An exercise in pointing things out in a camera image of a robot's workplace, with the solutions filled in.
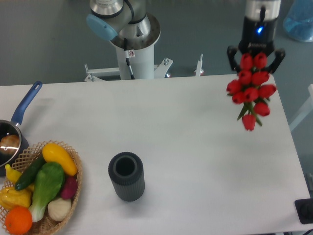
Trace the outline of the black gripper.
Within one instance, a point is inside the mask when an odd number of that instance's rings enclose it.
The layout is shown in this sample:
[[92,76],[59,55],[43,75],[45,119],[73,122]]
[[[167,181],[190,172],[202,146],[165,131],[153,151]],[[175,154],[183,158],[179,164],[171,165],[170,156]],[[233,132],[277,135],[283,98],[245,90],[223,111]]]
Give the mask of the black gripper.
[[276,32],[278,19],[269,21],[255,21],[248,17],[244,17],[242,39],[239,42],[238,48],[235,46],[227,47],[227,57],[232,71],[241,71],[240,64],[237,63],[235,55],[238,51],[242,54],[249,53],[253,57],[260,52],[269,56],[274,52],[273,62],[266,68],[270,74],[276,72],[286,52],[283,48],[274,51],[274,36]]

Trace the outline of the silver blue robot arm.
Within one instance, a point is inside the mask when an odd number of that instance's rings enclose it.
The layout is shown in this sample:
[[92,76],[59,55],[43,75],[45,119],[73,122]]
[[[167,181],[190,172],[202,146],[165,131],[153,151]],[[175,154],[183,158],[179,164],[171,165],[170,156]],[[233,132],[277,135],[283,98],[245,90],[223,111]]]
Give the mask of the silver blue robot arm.
[[[144,0],[92,0],[87,16],[89,28],[101,39],[111,42],[117,49],[143,50],[154,53],[154,45],[161,35],[157,18],[147,12]],[[243,21],[242,38],[237,46],[228,46],[227,57],[233,71],[242,66],[235,55],[252,59],[275,55],[264,69],[274,73],[285,57],[284,49],[275,49],[274,36],[281,2],[279,0],[248,0]]]

